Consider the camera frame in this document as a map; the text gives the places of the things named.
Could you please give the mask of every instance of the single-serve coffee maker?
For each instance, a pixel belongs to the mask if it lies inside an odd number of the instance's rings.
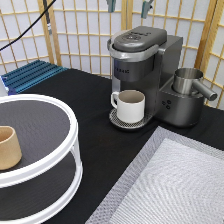
[[[139,26],[115,35],[108,41],[112,57],[112,92],[137,90],[145,95],[145,116],[133,124],[119,120],[116,109],[110,121],[117,127],[134,130],[152,117],[178,127],[195,125],[205,97],[217,94],[200,80],[197,69],[178,70],[183,38],[167,35],[166,30]]]

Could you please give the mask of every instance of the coffee maker drip tray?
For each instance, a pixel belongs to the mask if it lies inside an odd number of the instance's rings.
[[[114,126],[126,131],[135,131],[137,129],[143,128],[146,124],[148,124],[151,118],[151,114],[145,113],[145,116],[141,121],[129,124],[118,119],[116,109],[112,109],[109,115],[109,119]]]

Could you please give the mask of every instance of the black table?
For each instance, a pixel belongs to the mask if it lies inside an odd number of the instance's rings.
[[[114,128],[109,121],[111,85],[109,79],[70,69],[23,92],[64,101],[79,123],[83,179],[71,202],[46,223],[85,223],[158,126],[224,150],[224,111],[209,107],[193,128],[154,119],[137,132]]]

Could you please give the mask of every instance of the white mug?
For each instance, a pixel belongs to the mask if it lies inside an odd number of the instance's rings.
[[[136,123],[143,119],[145,95],[136,90],[125,90],[111,94],[111,104],[117,109],[117,117],[125,123]]]

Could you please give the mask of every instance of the blue object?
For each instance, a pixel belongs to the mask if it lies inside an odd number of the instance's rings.
[[[67,68],[36,60],[21,68],[2,75],[5,86],[12,90],[10,95],[21,93],[26,89],[48,79]]]

